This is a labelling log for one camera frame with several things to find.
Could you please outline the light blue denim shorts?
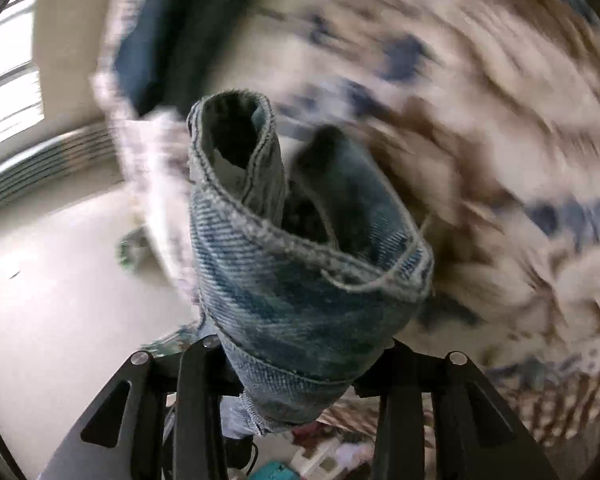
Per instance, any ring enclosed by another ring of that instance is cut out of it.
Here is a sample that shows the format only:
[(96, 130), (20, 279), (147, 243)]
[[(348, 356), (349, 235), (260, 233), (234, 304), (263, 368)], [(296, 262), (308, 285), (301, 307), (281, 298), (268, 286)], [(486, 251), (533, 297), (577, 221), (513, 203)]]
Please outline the light blue denim shorts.
[(325, 126), (285, 166), (270, 101), (230, 91), (187, 118), (204, 320), (242, 383), (223, 434), (313, 422), (417, 313), (434, 256), (363, 145)]

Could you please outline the left striped grey curtain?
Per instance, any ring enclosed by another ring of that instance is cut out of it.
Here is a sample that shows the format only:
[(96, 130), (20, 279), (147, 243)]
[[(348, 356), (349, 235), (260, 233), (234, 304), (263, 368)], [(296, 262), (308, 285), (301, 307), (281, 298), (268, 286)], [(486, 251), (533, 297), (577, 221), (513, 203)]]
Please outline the left striped grey curtain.
[(115, 159), (104, 122), (54, 136), (0, 163), (0, 209), (50, 181)]

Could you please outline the floral bed quilt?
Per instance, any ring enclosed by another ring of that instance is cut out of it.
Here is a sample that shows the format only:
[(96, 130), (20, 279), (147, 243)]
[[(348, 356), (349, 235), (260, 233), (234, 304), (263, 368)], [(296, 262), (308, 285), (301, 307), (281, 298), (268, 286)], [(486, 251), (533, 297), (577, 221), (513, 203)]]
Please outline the floral bed quilt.
[[(92, 79), (147, 242), (199, 304), (186, 115), (114, 71), (145, 0), (110, 0)], [(280, 142), (370, 150), (436, 255), (402, 339), (460, 348), (547, 448), (600, 430), (600, 12), (588, 0), (250, 0), (204, 95), (264, 93)]]

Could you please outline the white framed window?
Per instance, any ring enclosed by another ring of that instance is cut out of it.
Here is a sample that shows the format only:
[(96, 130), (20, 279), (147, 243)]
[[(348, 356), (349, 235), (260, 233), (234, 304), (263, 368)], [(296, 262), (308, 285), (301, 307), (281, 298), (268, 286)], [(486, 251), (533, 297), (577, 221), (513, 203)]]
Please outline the white framed window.
[(0, 12), (0, 143), (44, 119), (40, 71), (33, 61), (38, 0), (8, 0)]

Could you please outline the folded dark blue jeans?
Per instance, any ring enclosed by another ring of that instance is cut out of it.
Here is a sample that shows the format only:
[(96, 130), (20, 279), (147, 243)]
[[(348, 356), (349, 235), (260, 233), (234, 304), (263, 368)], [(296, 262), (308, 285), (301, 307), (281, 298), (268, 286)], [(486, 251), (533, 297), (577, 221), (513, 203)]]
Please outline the folded dark blue jeans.
[(114, 58), (119, 86), (137, 116), (158, 106), (188, 114), (249, 1), (145, 0)]

